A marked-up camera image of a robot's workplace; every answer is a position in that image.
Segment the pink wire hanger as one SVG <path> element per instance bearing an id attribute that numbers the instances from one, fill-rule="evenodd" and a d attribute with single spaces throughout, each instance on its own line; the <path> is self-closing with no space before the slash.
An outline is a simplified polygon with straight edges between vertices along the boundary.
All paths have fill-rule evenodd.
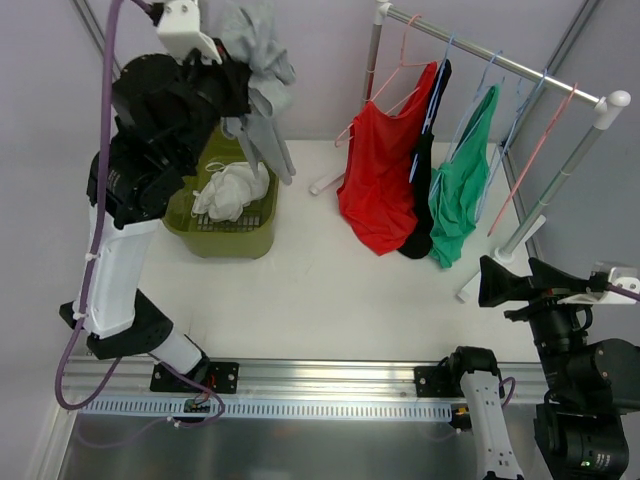
<path id="1" fill-rule="evenodd" d="M 508 205 L 512 202 L 512 200 L 514 199 L 515 195 L 518 193 L 518 190 L 520 189 L 521 184 L 523 183 L 524 178 L 526 177 L 526 175 L 528 174 L 530 168 L 532 167 L 534 161 L 536 160 L 537 156 L 539 155 L 540 150 L 542 149 L 543 145 L 546 143 L 549 135 L 551 134 L 551 132 L 553 131 L 553 129 L 555 128 L 559 118 L 564 114 L 564 112 L 566 111 L 566 109 L 568 108 L 569 104 L 571 103 L 572 99 L 574 98 L 576 91 L 578 89 L 578 83 L 575 83 L 568 96 L 563 99 L 561 101 L 561 103 L 559 104 L 558 108 L 556 109 L 556 111 L 554 112 L 553 116 L 551 117 L 551 119 L 549 120 L 548 124 L 546 125 L 545 130 L 543 131 L 543 133 L 540 135 L 537 143 L 535 144 L 535 147 L 532 149 L 524 167 L 522 168 L 522 170 L 520 171 L 518 177 L 515 180 L 514 185 L 512 186 L 504 204 L 502 205 L 499 213 L 497 214 L 496 218 L 494 219 L 491 227 L 488 230 L 487 236 L 491 237 L 494 234 L 494 231 L 496 230 L 496 228 L 498 227 L 498 225 L 500 224 L 506 209 L 508 207 Z"/>

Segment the white tank top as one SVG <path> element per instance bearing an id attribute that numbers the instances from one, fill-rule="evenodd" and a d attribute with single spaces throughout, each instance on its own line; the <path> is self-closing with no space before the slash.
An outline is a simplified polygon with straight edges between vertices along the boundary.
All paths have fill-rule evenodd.
<path id="1" fill-rule="evenodd" d="M 248 162 L 209 162 L 205 171 L 211 176 L 206 185 L 192 192 L 191 216 L 207 215 L 213 222 L 237 221 L 244 209 L 268 193 L 270 176 L 260 163 L 254 172 Z"/>

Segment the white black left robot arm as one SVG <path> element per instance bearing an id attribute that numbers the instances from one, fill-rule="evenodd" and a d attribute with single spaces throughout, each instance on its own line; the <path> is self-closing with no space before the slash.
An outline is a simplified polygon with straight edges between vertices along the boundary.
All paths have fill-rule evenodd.
<path id="1" fill-rule="evenodd" d="M 198 50 L 181 62 L 167 54 L 131 60 L 112 85 L 117 132 L 108 165 L 91 164 L 89 218 L 102 238 L 83 324 L 87 346 L 100 360 L 150 354 L 173 369 L 186 391 L 207 382 L 206 355 L 139 289 L 139 280 L 171 197 L 196 174 L 220 120 L 248 112 L 250 76 L 249 66 L 228 54 L 210 64 Z"/>

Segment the grey tank top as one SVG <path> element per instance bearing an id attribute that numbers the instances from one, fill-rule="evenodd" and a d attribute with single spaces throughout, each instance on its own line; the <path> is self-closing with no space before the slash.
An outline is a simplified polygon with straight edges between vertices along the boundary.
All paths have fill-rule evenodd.
<path id="1" fill-rule="evenodd" d="M 274 5 L 229 1 L 219 19 L 220 39 L 230 57 L 248 65 L 250 111 L 221 120 L 222 134 L 239 142 L 251 169 L 263 163 L 289 185 L 296 174 L 278 120 L 292 105 L 296 73 L 278 40 Z"/>

